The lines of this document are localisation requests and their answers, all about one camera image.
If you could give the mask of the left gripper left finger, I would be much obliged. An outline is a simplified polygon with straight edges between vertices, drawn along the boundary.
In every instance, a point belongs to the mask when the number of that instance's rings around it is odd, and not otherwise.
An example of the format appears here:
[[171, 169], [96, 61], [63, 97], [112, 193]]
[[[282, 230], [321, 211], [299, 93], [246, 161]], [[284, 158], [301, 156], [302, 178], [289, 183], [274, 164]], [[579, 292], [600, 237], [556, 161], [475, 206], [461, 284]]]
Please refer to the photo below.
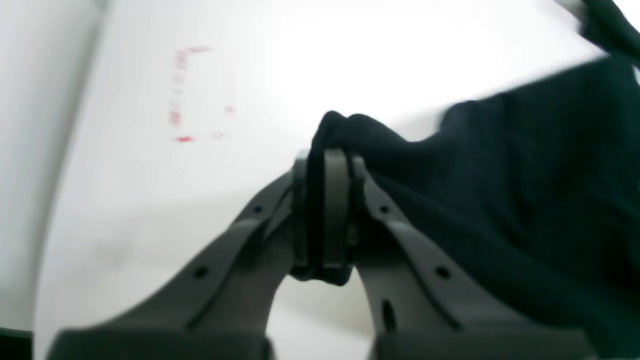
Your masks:
[[273, 360], [275, 293], [307, 265], [306, 151], [167, 284], [99, 325], [65, 330], [50, 360]]

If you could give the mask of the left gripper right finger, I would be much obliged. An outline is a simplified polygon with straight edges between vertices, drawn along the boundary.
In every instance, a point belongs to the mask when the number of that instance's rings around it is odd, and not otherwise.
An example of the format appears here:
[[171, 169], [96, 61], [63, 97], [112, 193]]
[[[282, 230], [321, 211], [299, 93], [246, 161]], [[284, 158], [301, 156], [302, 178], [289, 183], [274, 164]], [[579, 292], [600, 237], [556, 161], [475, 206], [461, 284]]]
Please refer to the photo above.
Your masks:
[[416, 229], [364, 160], [325, 150], [322, 267], [354, 265], [375, 331], [372, 360], [583, 360], [580, 329], [538, 323], [478, 284]]

